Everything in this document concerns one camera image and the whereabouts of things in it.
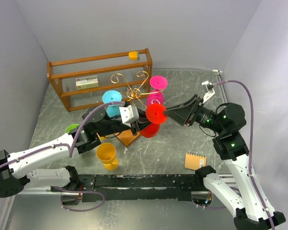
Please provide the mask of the red wine glass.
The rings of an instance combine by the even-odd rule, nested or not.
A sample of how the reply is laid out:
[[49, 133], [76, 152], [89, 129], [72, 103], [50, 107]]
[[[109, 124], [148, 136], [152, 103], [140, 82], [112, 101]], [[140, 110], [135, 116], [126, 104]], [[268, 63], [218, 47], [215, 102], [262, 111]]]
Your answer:
[[140, 131], [140, 134], [145, 138], [152, 138], [157, 135], [161, 124], [166, 122], [167, 116], [164, 115], [166, 108], [162, 104], [153, 103], [146, 109], [146, 117], [151, 124]]

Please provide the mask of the pink wine glass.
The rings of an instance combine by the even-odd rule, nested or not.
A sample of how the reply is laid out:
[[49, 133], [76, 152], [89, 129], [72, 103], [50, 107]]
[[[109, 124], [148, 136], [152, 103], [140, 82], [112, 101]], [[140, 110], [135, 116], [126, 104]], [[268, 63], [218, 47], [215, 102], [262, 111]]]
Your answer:
[[163, 90], [168, 86], [168, 80], [160, 75], [153, 76], [150, 81], [150, 86], [153, 88], [147, 95], [146, 106], [151, 104], [164, 104]]

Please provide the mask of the blue wine glass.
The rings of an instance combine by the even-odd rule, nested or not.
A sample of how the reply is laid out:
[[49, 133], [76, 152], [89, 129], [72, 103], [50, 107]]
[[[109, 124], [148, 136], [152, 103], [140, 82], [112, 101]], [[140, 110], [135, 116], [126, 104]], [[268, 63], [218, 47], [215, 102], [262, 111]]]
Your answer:
[[[122, 100], [122, 95], [120, 92], [115, 90], [106, 91], [102, 96], [103, 103], [110, 102], [120, 102]], [[120, 115], [119, 105], [109, 105], [106, 109], [106, 113], [109, 117], [114, 117]]]

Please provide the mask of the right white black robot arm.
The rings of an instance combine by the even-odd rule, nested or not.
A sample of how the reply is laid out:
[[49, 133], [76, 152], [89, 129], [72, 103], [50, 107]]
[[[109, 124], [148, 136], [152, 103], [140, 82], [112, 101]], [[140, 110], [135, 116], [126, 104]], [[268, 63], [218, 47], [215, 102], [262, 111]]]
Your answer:
[[194, 95], [187, 102], [169, 107], [163, 113], [182, 126], [196, 122], [216, 134], [214, 149], [229, 168], [239, 192], [233, 191], [211, 166], [202, 167], [195, 174], [232, 214], [236, 229], [274, 229], [286, 218], [268, 201], [252, 168], [251, 152], [240, 134], [240, 129], [246, 125], [245, 112], [235, 103], [223, 103], [221, 107], [220, 112], [207, 109]]

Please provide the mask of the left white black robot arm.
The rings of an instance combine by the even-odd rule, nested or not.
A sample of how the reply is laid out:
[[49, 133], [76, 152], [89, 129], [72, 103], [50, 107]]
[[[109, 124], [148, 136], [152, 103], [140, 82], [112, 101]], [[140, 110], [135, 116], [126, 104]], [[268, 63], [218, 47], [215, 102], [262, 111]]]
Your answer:
[[119, 113], [110, 117], [109, 103], [92, 107], [83, 114], [83, 122], [71, 131], [40, 146], [9, 153], [0, 150], [0, 198], [42, 186], [56, 186], [75, 191], [80, 187], [78, 173], [73, 166], [56, 170], [42, 170], [41, 166], [63, 157], [72, 158], [101, 145], [100, 138], [131, 131], [136, 135], [151, 122], [145, 112], [135, 105], [119, 105]]

